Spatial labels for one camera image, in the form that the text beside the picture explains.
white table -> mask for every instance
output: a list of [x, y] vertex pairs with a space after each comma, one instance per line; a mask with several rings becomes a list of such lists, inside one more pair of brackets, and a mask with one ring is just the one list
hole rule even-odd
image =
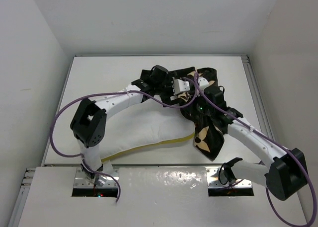
[[[145, 57], [75, 57], [69, 72], [60, 107], [70, 101], [92, 93], [119, 91], [138, 79], [142, 69], [161, 65], [168, 70], [195, 66], [212, 67], [218, 71], [219, 84], [226, 89], [228, 106], [240, 111], [257, 129], [258, 116], [251, 96], [240, 56], [145, 56]], [[79, 147], [70, 129], [70, 123], [78, 105], [73, 105], [59, 118], [54, 131], [57, 148], [66, 154], [79, 153]], [[234, 157], [258, 162], [249, 149], [232, 137], [225, 136], [225, 143], [214, 163], [223, 163]], [[80, 158], [60, 157], [49, 146], [46, 165], [78, 164]], [[192, 140], [173, 145], [146, 148], [120, 156], [113, 164], [211, 164], [193, 145]]]
[[[122, 195], [72, 197], [75, 167], [38, 167], [18, 227], [285, 227], [265, 188], [254, 196], [209, 197], [203, 167], [119, 169]], [[273, 198], [279, 214], [306, 223], [298, 196]]]
[[[169, 70], [190, 66], [217, 69], [219, 83], [226, 88], [228, 105], [241, 111], [256, 128], [259, 129], [261, 124], [266, 130], [266, 122], [260, 112], [262, 107], [254, 106], [253, 101], [257, 104], [256, 93], [253, 88], [249, 89], [251, 82], [248, 83], [247, 77], [250, 79], [250, 74], [245, 75], [241, 57], [75, 57], [61, 97], [61, 107], [86, 94], [121, 90], [139, 77], [141, 69], [150, 69], [156, 64]], [[76, 108], [71, 107], [61, 116], [54, 134], [57, 147], [67, 154], [79, 152], [69, 128]], [[259, 161], [240, 142], [226, 136], [214, 163], [223, 163], [234, 157]], [[285, 226], [272, 212], [265, 188], [257, 184], [253, 183], [254, 196], [208, 197], [205, 169], [193, 165], [211, 162], [193, 147], [192, 141], [135, 152], [113, 160], [118, 165], [152, 166], [119, 169], [122, 196], [118, 204], [114, 204], [114, 198], [71, 196], [76, 168], [68, 165], [79, 163], [79, 159], [56, 155], [48, 146], [43, 164], [56, 166], [38, 167], [33, 180], [24, 180], [27, 183], [32, 181], [32, 185], [29, 191], [26, 187], [27, 199], [24, 195], [19, 198], [23, 201], [17, 205], [19, 214], [16, 214], [15, 223], [19, 222], [19, 227]], [[184, 166], [154, 167], [155, 164]], [[273, 203], [286, 220], [297, 225], [305, 223], [297, 194], [285, 202], [273, 198]]]

white pillow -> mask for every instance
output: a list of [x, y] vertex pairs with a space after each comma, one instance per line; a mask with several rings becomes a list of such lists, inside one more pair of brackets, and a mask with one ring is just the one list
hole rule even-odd
[[181, 142], [193, 135], [193, 122], [184, 118], [179, 109], [164, 108], [149, 99], [107, 120], [100, 158], [106, 161], [136, 148]]

garment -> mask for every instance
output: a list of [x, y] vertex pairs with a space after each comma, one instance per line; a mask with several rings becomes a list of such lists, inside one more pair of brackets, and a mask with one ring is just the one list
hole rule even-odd
[[[196, 70], [194, 67], [191, 67], [185, 70], [187, 70], [187, 78], [193, 79], [194, 73], [197, 72], [199, 77], [203, 77], [209, 82], [209, 86], [218, 87], [217, 71], [215, 69], [201, 68]], [[189, 92], [179, 94], [180, 105], [187, 103], [192, 96], [193, 93]], [[186, 119], [194, 122], [195, 135], [193, 145], [208, 159], [214, 160], [224, 144], [224, 134], [220, 127], [218, 127], [218, 123], [213, 120], [213, 117], [200, 112], [199, 104], [202, 99], [202, 97], [196, 98], [190, 106], [181, 109], [181, 114]]]

metal mounting plate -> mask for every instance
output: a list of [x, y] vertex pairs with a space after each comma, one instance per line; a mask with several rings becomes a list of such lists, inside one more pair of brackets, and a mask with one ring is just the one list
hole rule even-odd
[[[227, 187], [227, 185], [226, 186], [222, 185], [218, 179], [218, 172], [219, 172], [219, 169], [221, 168], [220, 165], [206, 166], [205, 168], [206, 168], [206, 174], [207, 174], [207, 185], [209, 189], [220, 189], [220, 188]], [[119, 180], [118, 170], [119, 169], [114, 169], [114, 172], [111, 174], [116, 180]], [[102, 186], [96, 186], [97, 190], [117, 188], [116, 183], [110, 177], [103, 176], [103, 177], [100, 177], [100, 179], [103, 181], [104, 184]], [[85, 173], [81, 170], [81, 168], [78, 167], [76, 171], [73, 188], [74, 189], [89, 189], [89, 188], [93, 188], [93, 186], [94, 186], [93, 181], [91, 181], [85, 175]], [[240, 188], [252, 189], [252, 182], [249, 180], [243, 180], [238, 185], [233, 186], [233, 188], [234, 189], [240, 189]]]

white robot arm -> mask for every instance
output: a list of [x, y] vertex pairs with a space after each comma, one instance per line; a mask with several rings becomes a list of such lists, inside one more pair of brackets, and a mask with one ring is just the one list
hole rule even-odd
[[[99, 157], [99, 143], [104, 137], [106, 121], [110, 117], [129, 106], [142, 103], [149, 96], [158, 94], [163, 101], [166, 101], [165, 103], [177, 104], [174, 103], [174, 100], [180, 92], [189, 91], [192, 94], [196, 92], [194, 86], [189, 82], [181, 80], [181, 77], [175, 76], [176, 73], [171, 74], [161, 66], [155, 66], [150, 72], [147, 80], [139, 79], [132, 82], [121, 91], [122, 95], [110, 95], [95, 101], [84, 99], [80, 103], [71, 122], [71, 129], [79, 141], [83, 160], [91, 170], [102, 171], [103, 169]], [[202, 77], [198, 80], [198, 84], [213, 103], [220, 105], [219, 107], [222, 106], [227, 112], [231, 112], [239, 120], [249, 124], [241, 113], [226, 106], [223, 92], [220, 89], [206, 88], [208, 82]], [[143, 93], [130, 93], [130, 91], [142, 91]], [[203, 104], [202, 102], [204, 102], [203, 99], [198, 102], [198, 107]], [[233, 183], [237, 179], [248, 179], [267, 187], [280, 200], [286, 200], [307, 184], [304, 175], [289, 155], [278, 146], [252, 132], [251, 125], [249, 129], [237, 120], [216, 111], [207, 103], [203, 104], [203, 108], [200, 107], [200, 112], [206, 113], [210, 117], [213, 116], [211, 118], [219, 122], [219, 127], [224, 134], [242, 142], [265, 164], [249, 163], [242, 158], [234, 158], [223, 163], [219, 172], [221, 183]], [[291, 152], [307, 170], [303, 153], [298, 149]], [[82, 168], [88, 177], [95, 178], [95, 174], [88, 170], [85, 165], [82, 165]]]

